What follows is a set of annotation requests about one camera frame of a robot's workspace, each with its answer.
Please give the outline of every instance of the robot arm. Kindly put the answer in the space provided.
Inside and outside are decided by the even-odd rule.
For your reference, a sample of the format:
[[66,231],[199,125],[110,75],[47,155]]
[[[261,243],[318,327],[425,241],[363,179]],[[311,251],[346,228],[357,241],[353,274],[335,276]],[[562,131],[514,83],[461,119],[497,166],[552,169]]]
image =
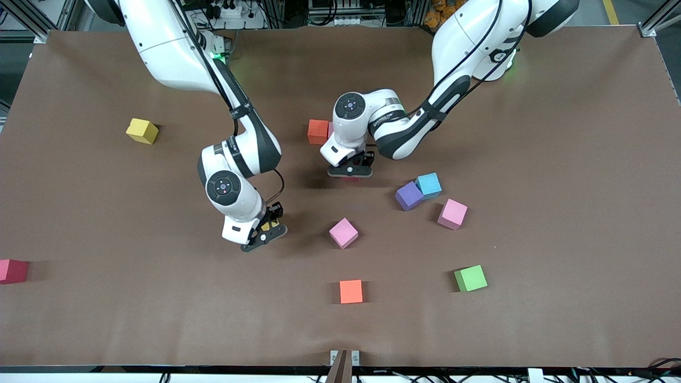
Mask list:
[[140,56],[151,75],[161,84],[187,91],[219,94],[245,132],[205,148],[197,170],[206,195],[225,215],[223,238],[239,243],[243,251],[284,235],[277,221],[279,204],[268,208],[247,181],[256,174],[274,170],[281,147],[265,126],[229,68],[211,57],[213,40],[223,39],[198,31],[176,0],[89,0],[93,10],[117,7]]
[[397,94],[381,89],[346,93],[334,106],[334,133],[321,154],[333,177],[360,177],[370,170],[346,166],[364,155],[366,135],[390,159],[412,154],[465,96],[471,77],[496,80],[511,67],[524,24],[537,37],[560,29],[579,0],[470,0],[440,27],[432,44],[434,87],[409,118]]

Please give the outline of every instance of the foam cube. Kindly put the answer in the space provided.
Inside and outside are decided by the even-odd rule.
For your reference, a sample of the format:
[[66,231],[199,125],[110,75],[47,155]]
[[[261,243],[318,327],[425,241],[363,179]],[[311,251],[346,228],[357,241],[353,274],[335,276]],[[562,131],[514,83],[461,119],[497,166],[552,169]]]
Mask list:
[[29,263],[20,260],[0,260],[0,285],[17,284],[26,280]]
[[340,281],[341,303],[362,303],[362,281]]
[[340,246],[341,249],[346,248],[352,243],[352,241],[356,240],[360,236],[360,233],[357,232],[357,229],[352,226],[347,218],[343,218],[340,222],[338,222],[331,230],[329,230],[329,234],[331,234],[331,238],[338,243],[338,246]]
[[404,211],[408,211],[418,205],[424,199],[424,195],[414,182],[410,182],[395,193],[395,199]]
[[482,272],[482,266],[477,265],[467,269],[454,271],[456,284],[463,292],[477,290],[487,286],[485,273]]
[[424,199],[435,198],[442,192],[440,187],[440,180],[437,179],[437,174],[430,173],[416,178],[416,186],[424,194]]
[[307,139],[313,145],[324,145],[329,133],[329,121],[310,120],[307,125]]
[[137,142],[151,145],[156,140],[159,128],[147,120],[132,119],[125,133]]
[[447,203],[440,212],[437,223],[452,230],[456,230],[461,227],[464,216],[466,215],[466,210],[468,210],[466,205],[460,204],[454,200],[447,200]]

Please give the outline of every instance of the cable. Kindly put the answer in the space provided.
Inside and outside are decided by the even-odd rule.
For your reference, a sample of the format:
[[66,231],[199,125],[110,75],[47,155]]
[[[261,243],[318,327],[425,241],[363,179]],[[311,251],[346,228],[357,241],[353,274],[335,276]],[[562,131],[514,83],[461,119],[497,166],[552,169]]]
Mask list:
[[[516,48],[518,47],[518,44],[520,43],[520,40],[522,40],[523,36],[525,36],[525,31],[527,30],[527,25],[530,23],[530,19],[532,18],[532,0],[527,0],[527,3],[528,3],[528,11],[527,11],[527,18],[525,19],[524,28],[522,29],[522,32],[520,32],[518,39],[516,40],[515,44],[513,44],[513,46],[509,50],[509,52],[514,52],[516,50]],[[499,0],[499,8],[501,9],[501,0]],[[480,86],[480,84],[482,84],[485,80],[487,80],[487,77],[491,76],[492,73],[494,73],[494,71],[496,71],[496,69],[499,68],[499,66],[501,64],[503,64],[505,61],[506,60],[499,61],[492,68],[492,70],[490,70],[482,79],[480,79],[480,81],[477,82],[477,84],[473,85],[472,88],[470,88],[466,93],[464,93],[461,97],[459,97],[459,99],[457,99],[454,102],[454,104],[452,104],[452,106],[450,106],[449,109],[447,109],[447,113],[449,113],[452,110],[452,108],[454,108],[454,106],[456,106],[458,103],[460,103],[462,99],[466,98],[467,95],[471,94],[471,92],[474,91],[475,88],[477,88],[478,86]]]
[[[430,96],[432,96],[432,94],[435,92],[435,89],[437,89],[437,87],[439,87],[439,86],[440,86],[440,85],[441,85],[441,84],[442,84],[442,83],[443,83],[443,82],[444,82],[452,73],[454,73],[454,71],[456,71],[456,70],[461,66],[461,64],[463,64],[466,60],[468,60],[469,57],[472,56],[473,53],[474,53],[478,48],[480,48],[480,46],[482,45],[482,43],[485,42],[485,39],[487,38],[487,36],[490,35],[490,33],[492,32],[492,30],[494,29],[494,26],[496,25],[496,21],[499,19],[499,14],[501,13],[501,3],[502,3],[502,2],[503,2],[503,0],[499,0],[499,6],[496,8],[496,13],[494,14],[494,20],[492,20],[492,24],[491,24],[490,27],[487,29],[487,31],[485,32],[485,34],[482,36],[482,38],[480,39],[480,41],[475,45],[475,47],[473,47],[473,49],[471,49],[470,52],[468,52],[468,54],[466,54],[466,57],[464,57],[463,59],[461,59],[461,61],[459,61],[459,63],[456,64],[456,66],[454,66],[449,72],[447,72],[446,75],[442,76],[442,78],[435,84],[435,86],[430,90],[430,93],[426,96],[426,101],[428,101],[428,99],[430,98]],[[531,15],[531,13],[532,13],[532,4],[530,4],[530,10],[529,10],[529,12],[528,12],[528,15]],[[387,123],[387,122],[392,122],[392,121],[401,120],[401,119],[403,119],[403,118],[405,118],[405,117],[411,116],[412,114],[418,112],[419,109],[421,109],[421,106],[418,106],[416,109],[414,109],[414,110],[412,110],[411,112],[407,113],[406,116],[393,117],[393,118],[391,118],[391,119],[385,120],[384,122]]]
[[206,11],[204,10],[204,8],[201,8],[201,13],[203,13],[204,16],[206,17],[206,21],[208,22],[208,26],[210,27],[210,29],[214,31],[215,28],[213,27],[212,23],[210,22],[210,19],[209,19],[209,17],[208,17],[208,14],[207,14]]
[[272,29],[279,29],[279,23],[283,24],[283,22],[282,22],[281,20],[279,20],[278,18],[276,18],[276,17],[272,17],[272,16],[269,14],[269,12],[267,12],[267,11],[262,7],[262,4],[260,3],[259,0],[256,0],[256,3],[257,3],[257,6],[260,7],[260,10],[262,11],[262,14],[265,15],[265,17],[267,18],[268,22],[269,22],[271,25],[274,25],[274,28],[272,28]]
[[432,379],[430,379],[428,376],[425,376],[425,375],[421,375],[420,377],[416,378],[415,380],[419,380],[419,379],[422,379],[422,378],[425,378],[430,383],[435,383],[435,382],[432,381]]
[[604,377],[605,379],[609,380],[609,381],[610,381],[610,383],[617,383],[617,381],[616,381],[615,379],[613,379],[613,378],[609,377],[608,375],[605,375],[604,373],[600,373],[600,372],[598,372],[598,370],[597,370],[597,369],[591,369],[591,370],[593,370],[593,371],[594,371],[595,373],[597,373],[597,374],[599,374],[599,375],[603,376],[603,377]]
[[338,13],[338,0],[333,0],[333,3],[329,5],[329,15],[326,16],[326,19],[321,22],[321,23],[316,23],[312,20],[308,20],[308,22],[312,25],[316,25],[318,27],[323,27],[324,25],[329,24],[336,18],[336,14]]
[[407,15],[405,15],[405,18],[403,18],[402,20],[400,20],[398,22],[386,22],[385,25],[397,25],[397,24],[404,22],[406,19],[407,19]]
[[[191,40],[191,43],[194,45],[192,48],[199,49],[201,45],[199,45],[198,41],[196,40],[196,35],[194,35],[194,33],[192,32],[191,27],[189,27],[191,23],[187,18],[187,14],[184,11],[182,11],[182,3],[180,2],[180,0],[168,0],[168,2],[170,3],[170,7],[175,12],[175,16],[177,16],[180,19],[180,23],[185,28],[185,31],[187,31],[187,35],[189,35],[189,39]],[[227,97],[225,88],[223,88],[222,84],[220,83],[220,80],[217,78],[217,75],[215,74],[215,71],[210,66],[210,63],[208,62],[206,55],[203,52],[199,52],[199,57],[201,57],[201,60],[204,62],[204,65],[206,66],[206,71],[208,71],[208,75],[212,79],[213,84],[217,88],[218,93],[225,101],[229,109],[234,110],[232,103],[229,102],[229,98]],[[235,119],[232,119],[232,121],[234,121],[234,135],[236,136],[236,134],[239,132],[239,124]]]
[[251,11],[255,11],[257,9],[256,7],[251,8],[251,7],[247,6],[246,0],[242,1],[241,4],[243,4],[246,8],[248,8]]
[[435,32],[432,31],[428,25],[423,25],[423,24],[407,24],[405,27],[419,27],[423,29],[427,34],[431,35],[432,37],[435,37]]
[[265,201],[266,205],[269,205],[270,203],[272,203],[272,201],[274,201],[277,197],[279,197],[284,192],[284,187],[286,187],[286,184],[284,183],[284,176],[282,176],[281,173],[277,169],[274,169],[274,172],[276,173],[276,175],[279,176],[279,179],[281,180],[281,188],[269,200]]
[[667,363],[671,362],[681,362],[681,358],[667,358],[659,363],[655,363],[652,366],[648,366],[648,369],[656,369],[658,367],[662,367],[663,365],[666,365]]

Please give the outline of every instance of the orange cube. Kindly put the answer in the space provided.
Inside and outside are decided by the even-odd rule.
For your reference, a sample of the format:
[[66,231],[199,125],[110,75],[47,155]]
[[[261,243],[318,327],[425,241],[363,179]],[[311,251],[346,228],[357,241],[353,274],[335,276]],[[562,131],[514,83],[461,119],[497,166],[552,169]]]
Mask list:
[[329,121],[310,120],[307,126],[307,139],[313,145],[324,145],[329,134]]
[[362,303],[362,281],[340,281],[341,303]]

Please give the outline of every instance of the black cable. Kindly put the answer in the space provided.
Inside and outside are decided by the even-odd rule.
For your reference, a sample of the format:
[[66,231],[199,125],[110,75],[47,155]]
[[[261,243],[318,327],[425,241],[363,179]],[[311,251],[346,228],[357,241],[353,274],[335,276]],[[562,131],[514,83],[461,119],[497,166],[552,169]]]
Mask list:
[[[528,11],[527,11],[527,18],[525,19],[524,28],[522,29],[522,32],[520,32],[520,35],[518,36],[518,39],[516,40],[515,44],[513,44],[513,46],[512,46],[511,49],[509,50],[509,52],[511,52],[511,53],[509,53],[509,54],[512,54],[512,52],[514,52],[514,51],[516,50],[516,48],[518,47],[518,44],[520,44],[520,40],[522,40],[523,36],[525,36],[525,31],[527,30],[527,25],[530,23],[530,19],[532,18],[532,0],[527,0],[527,3],[528,3]],[[497,68],[499,68],[499,66],[500,66],[501,64],[504,63],[504,61],[505,61],[505,60],[499,61],[499,62],[492,68],[492,70],[490,70],[482,79],[480,79],[480,81],[477,82],[477,84],[473,85],[472,88],[470,88],[466,93],[464,93],[461,97],[459,97],[459,99],[457,99],[457,100],[454,102],[454,104],[452,104],[452,106],[450,106],[449,109],[447,109],[447,113],[449,113],[450,111],[452,111],[452,109],[454,108],[454,106],[456,106],[458,103],[460,103],[462,99],[466,98],[466,96],[468,96],[469,94],[471,94],[471,92],[474,91],[475,88],[477,88],[478,86],[480,86],[480,84],[482,84],[483,82],[485,82],[485,80],[487,80],[487,77],[491,76],[492,73],[494,73],[494,71],[495,71]]]
[[[461,61],[459,61],[459,63],[456,64],[456,66],[454,66],[449,72],[447,72],[446,75],[442,76],[442,78],[435,84],[435,86],[430,90],[430,93],[426,96],[426,101],[428,101],[428,99],[430,98],[430,96],[432,96],[432,94],[435,92],[435,89],[437,89],[437,87],[439,87],[445,80],[447,80],[447,77],[449,77],[451,74],[453,74],[454,71],[456,71],[456,70],[461,66],[461,64],[463,64],[466,60],[468,60],[469,57],[472,56],[473,53],[474,53],[478,48],[480,48],[480,46],[482,45],[482,43],[485,42],[485,39],[487,38],[487,36],[490,35],[490,33],[492,32],[492,30],[494,29],[494,26],[496,25],[496,21],[499,19],[499,14],[501,13],[501,3],[502,3],[502,2],[503,2],[503,0],[499,0],[499,5],[498,5],[498,7],[496,8],[496,13],[494,14],[494,20],[492,20],[492,24],[491,24],[490,27],[487,29],[487,31],[485,32],[485,34],[482,36],[482,38],[480,39],[480,41],[475,45],[475,47],[473,47],[473,49],[471,49],[470,52],[468,52],[468,54],[466,54],[466,57],[464,57],[463,59],[461,59]],[[528,13],[531,14],[531,12],[532,12],[532,6],[530,5],[530,11],[529,11]],[[411,116],[412,114],[414,114],[414,113],[416,113],[416,112],[418,112],[419,109],[421,109],[421,106],[418,106],[416,109],[414,109],[414,110],[412,110],[411,112],[407,113],[407,117],[408,117],[408,116]],[[384,122],[387,123],[387,122],[397,121],[397,120],[403,119],[404,117],[405,117],[405,116],[393,117],[393,118],[391,118],[391,119],[385,120]]]
[[508,379],[501,379],[501,377],[499,377],[498,375],[492,375],[492,376],[495,377],[496,379],[499,379],[500,381],[502,381],[504,383],[511,383]]
[[210,30],[214,31],[215,28],[213,27],[212,23],[210,22],[210,18],[208,17],[208,14],[206,13],[206,11],[204,10],[203,7],[201,7],[201,13],[203,13],[204,16],[206,17],[206,21],[208,22],[208,26],[210,27]]
[[[185,28],[185,31],[187,31],[187,35],[189,35],[189,39],[191,40],[191,43],[194,45],[194,49],[200,49],[201,46],[199,45],[198,41],[196,40],[196,36],[192,32],[192,29],[190,27],[191,23],[189,22],[189,19],[187,18],[187,13],[182,11],[182,3],[180,2],[180,0],[168,0],[168,1],[170,2],[170,7],[175,12],[175,15],[180,19],[180,23],[182,23],[183,27]],[[201,60],[204,62],[204,65],[206,66],[206,71],[208,71],[208,75],[213,80],[213,84],[217,88],[218,93],[220,94],[222,99],[225,101],[225,103],[227,104],[229,109],[234,110],[232,103],[229,102],[229,98],[227,97],[227,93],[225,92],[225,89],[222,87],[220,80],[217,78],[217,75],[215,74],[215,71],[210,66],[210,63],[208,62],[206,55],[203,52],[199,52],[199,57],[201,57]],[[234,121],[234,135],[236,136],[236,134],[239,132],[239,124],[238,124],[236,119],[232,119],[232,120]]]
[[609,380],[610,383],[617,383],[617,381],[615,379],[609,377],[608,375],[605,375],[604,373],[599,372],[597,369],[591,369],[591,370],[593,370],[595,373],[599,374],[600,376],[603,376],[605,379]]
[[274,169],[274,172],[276,173],[276,175],[279,176],[279,179],[281,180],[281,188],[275,195],[273,195],[269,200],[265,202],[265,205],[269,205],[272,201],[279,197],[284,192],[284,187],[286,186],[286,184],[284,183],[284,177],[281,175],[281,173],[277,169]]
[[279,29],[279,24],[277,22],[280,22],[282,24],[283,24],[283,22],[281,22],[281,20],[279,20],[276,17],[272,17],[269,12],[265,11],[265,8],[262,7],[262,4],[260,3],[259,0],[257,0],[256,3],[257,3],[257,6],[260,8],[260,11],[262,12],[262,14],[265,15],[267,20],[270,22],[270,24],[274,25],[274,28],[272,28],[272,29]]
[[336,18],[337,13],[338,13],[338,0],[333,0],[333,3],[329,4],[329,15],[326,16],[326,19],[324,21],[322,21],[321,23],[316,23],[316,22],[309,20],[309,19],[308,19],[308,21],[312,25],[316,25],[318,27],[323,27],[324,25],[327,25],[330,22],[332,22]]
[[667,363],[671,362],[681,362],[681,358],[667,358],[659,363],[655,363],[652,366],[648,366],[648,369],[656,369],[658,367],[662,367],[663,365],[666,365]]
[[416,378],[415,380],[418,381],[419,379],[422,379],[422,378],[425,378],[430,383],[435,383],[435,382],[432,381],[432,379],[430,379],[428,376],[425,376],[425,375],[421,375],[420,377]]
[[431,35],[432,37],[435,37],[435,32],[432,31],[428,25],[423,25],[423,24],[407,24],[405,27],[419,27],[420,29],[423,29],[427,34]]
[[457,381],[455,381],[454,379],[450,378],[447,375],[444,376],[436,375],[435,377],[440,379],[442,383],[457,383]]

